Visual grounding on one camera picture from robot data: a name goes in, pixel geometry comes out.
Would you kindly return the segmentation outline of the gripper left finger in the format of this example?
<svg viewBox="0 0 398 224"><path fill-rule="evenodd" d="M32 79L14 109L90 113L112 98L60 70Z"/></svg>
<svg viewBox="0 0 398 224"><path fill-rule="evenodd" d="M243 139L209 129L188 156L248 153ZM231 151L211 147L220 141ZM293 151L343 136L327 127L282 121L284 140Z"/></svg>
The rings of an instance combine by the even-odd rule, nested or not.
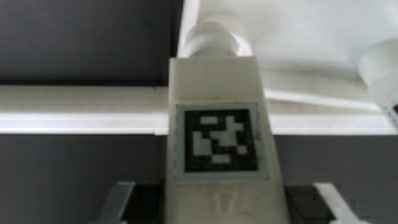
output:
<svg viewBox="0 0 398 224"><path fill-rule="evenodd" d="M106 197L97 218L87 224L128 224L124 213L135 188L133 182L117 182Z"/></svg>

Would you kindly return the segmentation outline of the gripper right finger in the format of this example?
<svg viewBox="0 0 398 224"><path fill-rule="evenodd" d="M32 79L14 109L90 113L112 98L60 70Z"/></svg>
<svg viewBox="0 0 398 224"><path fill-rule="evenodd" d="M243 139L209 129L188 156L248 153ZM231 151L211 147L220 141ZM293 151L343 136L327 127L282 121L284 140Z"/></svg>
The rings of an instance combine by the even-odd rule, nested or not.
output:
<svg viewBox="0 0 398 224"><path fill-rule="evenodd" d="M367 221L360 220L353 214L334 184L314 183L312 186L334 214L334 220L328 222L328 224L371 224Z"/></svg>

